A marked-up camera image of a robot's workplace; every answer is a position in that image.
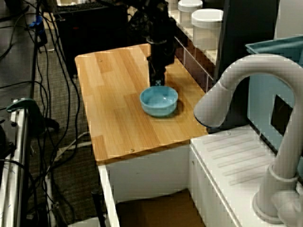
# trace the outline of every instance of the white lid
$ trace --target white lid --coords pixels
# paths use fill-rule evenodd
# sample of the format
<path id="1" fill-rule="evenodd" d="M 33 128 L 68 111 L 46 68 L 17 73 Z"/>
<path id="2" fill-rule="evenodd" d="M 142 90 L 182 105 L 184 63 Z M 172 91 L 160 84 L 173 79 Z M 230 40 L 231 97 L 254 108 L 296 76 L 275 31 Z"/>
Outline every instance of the white lid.
<path id="1" fill-rule="evenodd" d="M 192 13 L 191 23 L 200 28 L 218 28 L 221 26 L 223 10 L 199 9 Z"/>
<path id="2" fill-rule="evenodd" d="M 197 9 L 202 8 L 201 0 L 181 0 L 178 2 L 178 10 L 186 13 L 192 13 Z"/>

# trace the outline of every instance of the wooden board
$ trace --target wooden board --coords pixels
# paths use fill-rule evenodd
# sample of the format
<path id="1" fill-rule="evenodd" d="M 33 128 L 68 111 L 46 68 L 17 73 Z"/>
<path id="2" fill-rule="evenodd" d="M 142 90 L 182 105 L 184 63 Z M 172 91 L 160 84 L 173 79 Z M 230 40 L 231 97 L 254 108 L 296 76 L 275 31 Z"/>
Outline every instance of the wooden board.
<path id="1" fill-rule="evenodd" d="M 175 58 L 165 85 L 178 92 L 178 106 L 167 118 L 141 108 L 140 93 L 149 86 L 150 46 L 142 44 L 77 56 L 75 61 L 98 165 L 188 144 L 206 135 L 193 108 L 205 94 Z"/>

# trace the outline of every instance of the blue bowl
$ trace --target blue bowl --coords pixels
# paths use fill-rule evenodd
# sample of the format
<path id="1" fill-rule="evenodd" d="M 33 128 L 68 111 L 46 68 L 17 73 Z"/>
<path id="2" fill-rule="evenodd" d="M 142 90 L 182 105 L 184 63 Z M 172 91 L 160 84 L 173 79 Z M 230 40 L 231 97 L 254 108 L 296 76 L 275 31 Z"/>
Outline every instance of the blue bowl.
<path id="1" fill-rule="evenodd" d="M 170 115 L 177 107 L 178 93 L 167 86 L 148 87 L 140 94 L 142 109 L 154 117 Z"/>

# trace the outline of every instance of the shelf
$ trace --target shelf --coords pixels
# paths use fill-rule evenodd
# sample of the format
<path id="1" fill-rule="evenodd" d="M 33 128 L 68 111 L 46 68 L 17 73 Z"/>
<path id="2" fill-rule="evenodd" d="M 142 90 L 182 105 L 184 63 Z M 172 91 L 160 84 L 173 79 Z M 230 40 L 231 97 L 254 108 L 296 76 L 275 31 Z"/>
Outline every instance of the shelf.
<path id="1" fill-rule="evenodd" d="M 169 16 L 174 18 L 177 26 L 184 32 L 184 34 L 193 42 L 193 27 L 183 27 L 179 23 L 179 10 L 169 10 Z M 217 53 L 218 50 L 201 50 L 205 56 L 214 64 L 216 65 L 217 60 Z"/>

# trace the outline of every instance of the blue basket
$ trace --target blue basket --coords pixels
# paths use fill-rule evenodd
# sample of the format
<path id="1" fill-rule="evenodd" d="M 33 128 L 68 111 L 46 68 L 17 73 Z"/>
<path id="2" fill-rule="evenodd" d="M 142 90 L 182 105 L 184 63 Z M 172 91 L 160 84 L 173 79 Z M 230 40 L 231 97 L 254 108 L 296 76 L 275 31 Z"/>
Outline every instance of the blue basket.
<path id="1" fill-rule="evenodd" d="M 246 44 L 248 53 L 272 53 L 286 57 L 303 67 L 303 36 Z"/>
<path id="2" fill-rule="evenodd" d="M 303 36 L 264 41 L 245 46 L 250 54 L 276 54 L 291 59 L 303 67 Z M 279 149 L 283 136 L 271 125 L 271 116 L 276 95 L 292 108 L 294 107 L 293 92 L 284 82 L 266 74 L 250 77 L 247 116 L 263 136 L 276 149 Z M 298 171 L 300 176 L 303 177 L 303 158 L 301 158 Z"/>

